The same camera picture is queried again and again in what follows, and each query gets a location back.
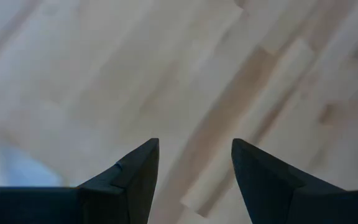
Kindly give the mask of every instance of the blurry blue object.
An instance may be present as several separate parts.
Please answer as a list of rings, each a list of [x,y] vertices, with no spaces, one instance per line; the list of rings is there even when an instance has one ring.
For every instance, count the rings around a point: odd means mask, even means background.
[[[14,147],[1,149],[8,186],[58,187],[62,179],[41,162]]]

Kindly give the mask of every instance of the wooden floor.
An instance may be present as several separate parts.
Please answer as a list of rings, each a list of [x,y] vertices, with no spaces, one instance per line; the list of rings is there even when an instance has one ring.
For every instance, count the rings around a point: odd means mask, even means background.
[[[67,185],[160,138],[156,224],[250,222],[181,203],[234,137],[358,189],[358,0],[0,0],[0,136]]]

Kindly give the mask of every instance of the black plastic jaw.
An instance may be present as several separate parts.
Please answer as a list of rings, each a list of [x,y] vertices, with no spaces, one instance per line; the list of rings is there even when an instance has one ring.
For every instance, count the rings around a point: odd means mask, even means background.
[[[234,139],[232,161],[252,223],[358,223],[358,191],[345,191]]]
[[[76,188],[0,187],[0,223],[146,224],[158,157],[150,139]]]

